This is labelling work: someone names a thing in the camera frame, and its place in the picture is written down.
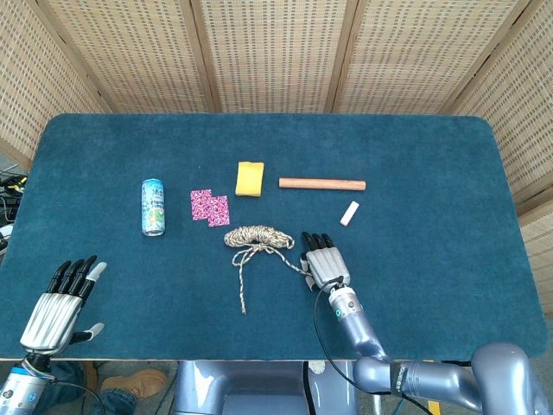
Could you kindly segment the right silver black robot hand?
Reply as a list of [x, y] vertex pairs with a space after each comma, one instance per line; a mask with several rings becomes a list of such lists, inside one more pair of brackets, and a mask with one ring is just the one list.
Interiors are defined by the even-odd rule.
[[348, 286], [351, 275], [331, 238], [326, 234], [302, 232], [307, 251], [305, 257], [316, 286], [329, 293], [337, 284]]

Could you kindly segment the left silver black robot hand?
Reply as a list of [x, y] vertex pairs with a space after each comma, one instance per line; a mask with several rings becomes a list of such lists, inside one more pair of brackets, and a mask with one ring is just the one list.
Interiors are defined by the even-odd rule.
[[74, 262], [68, 260], [57, 268], [22, 332], [20, 344], [26, 352], [56, 356], [69, 345], [89, 342], [102, 332], [102, 322], [80, 332], [75, 330], [81, 310], [107, 267], [96, 259], [92, 255]]

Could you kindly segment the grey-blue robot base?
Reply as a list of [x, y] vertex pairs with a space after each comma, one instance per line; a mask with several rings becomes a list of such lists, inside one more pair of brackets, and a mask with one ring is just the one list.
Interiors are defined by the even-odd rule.
[[180, 361], [171, 415], [358, 415], [328, 361]]

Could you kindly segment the blue jeans leg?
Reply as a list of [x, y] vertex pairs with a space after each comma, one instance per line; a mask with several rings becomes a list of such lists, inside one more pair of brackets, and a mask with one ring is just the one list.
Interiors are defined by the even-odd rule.
[[50, 373], [55, 377], [54, 386], [84, 386], [85, 368], [78, 361], [52, 361]]
[[105, 415], [134, 415], [138, 398], [121, 388], [102, 391], [99, 395], [105, 408]]

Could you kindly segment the white eraser block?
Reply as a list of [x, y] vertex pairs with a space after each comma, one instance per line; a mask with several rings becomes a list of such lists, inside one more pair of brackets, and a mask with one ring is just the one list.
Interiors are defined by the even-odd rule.
[[347, 227], [349, 225], [353, 216], [356, 214], [358, 208], [359, 208], [359, 204], [356, 201], [352, 201], [350, 203], [345, 213], [340, 218], [340, 224], [343, 227]]

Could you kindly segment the brown wooden stick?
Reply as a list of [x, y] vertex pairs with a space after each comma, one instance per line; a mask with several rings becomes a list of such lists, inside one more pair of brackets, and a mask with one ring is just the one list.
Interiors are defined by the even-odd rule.
[[366, 182], [359, 180], [280, 177], [280, 188], [365, 191]]

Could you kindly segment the dark blue table mat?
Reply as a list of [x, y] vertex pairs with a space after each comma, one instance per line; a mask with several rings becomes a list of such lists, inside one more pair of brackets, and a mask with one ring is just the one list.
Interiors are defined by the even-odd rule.
[[[238, 163], [264, 163], [237, 196]], [[280, 188], [280, 177], [365, 191]], [[143, 181], [164, 187], [165, 232], [142, 232]], [[190, 192], [226, 195], [230, 224], [193, 220]], [[359, 204], [347, 227], [340, 218]], [[547, 323], [490, 125], [476, 117], [63, 114], [41, 136], [0, 265], [0, 359], [58, 266], [106, 262], [77, 323], [105, 327], [68, 358], [335, 357], [353, 348], [293, 270], [326, 233], [385, 351], [466, 360], [512, 342], [538, 356]]]

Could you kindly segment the tan work boot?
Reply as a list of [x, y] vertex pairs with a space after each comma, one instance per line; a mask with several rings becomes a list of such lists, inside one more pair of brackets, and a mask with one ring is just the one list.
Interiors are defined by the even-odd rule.
[[168, 376], [156, 369], [144, 369], [128, 376], [113, 376], [105, 379], [101, 391], [120, 389], [137, 399], [147, 399], [163, 391], [168, 385]]

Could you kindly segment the yellow sponge block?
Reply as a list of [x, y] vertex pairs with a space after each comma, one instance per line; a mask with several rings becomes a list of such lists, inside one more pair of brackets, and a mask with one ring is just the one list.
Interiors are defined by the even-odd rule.
[[235, 195], [259, 197], [262, 194], [263, 176], [264, 163], [239, 162]]

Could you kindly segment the pink patterned card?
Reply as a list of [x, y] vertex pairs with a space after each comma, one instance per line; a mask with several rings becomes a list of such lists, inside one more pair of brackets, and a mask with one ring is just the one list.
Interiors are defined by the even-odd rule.
[[198, 189], [190, 192], [191, 215], [193, 220], [206, 220], [209, 217], [211, 199], [211, 189]]
[[222, 227], [230, 224], [230, 210], [226, 195], [211, 197], [207, 222], [209, 227]]

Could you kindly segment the light blue drink can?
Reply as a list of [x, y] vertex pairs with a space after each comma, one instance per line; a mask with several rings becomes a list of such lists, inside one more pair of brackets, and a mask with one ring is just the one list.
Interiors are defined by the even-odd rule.
[[146, 236], [159, 236], [165, 232], [164, 187], [159, 179], [150, 178], [141, 188], [142, 232]]

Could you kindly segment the bamboo folding screen panel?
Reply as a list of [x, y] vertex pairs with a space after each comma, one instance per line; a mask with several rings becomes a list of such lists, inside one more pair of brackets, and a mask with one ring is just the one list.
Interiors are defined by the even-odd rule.
[[523, 5], [452, 108], [493, 128], [539, 302], [553, 316], [553, 0]]
[[445, 110], [529, 0], [359, 0], [333, 110]]
[[0, 0], [0, 153], [24, 168], [62, 113], [107, 112], [31, 0]]
[[190, 0], [218, 112], [330, 112], [359, 0]]
[[217, 112], [193, 0], [37, 0], [112, 112]]

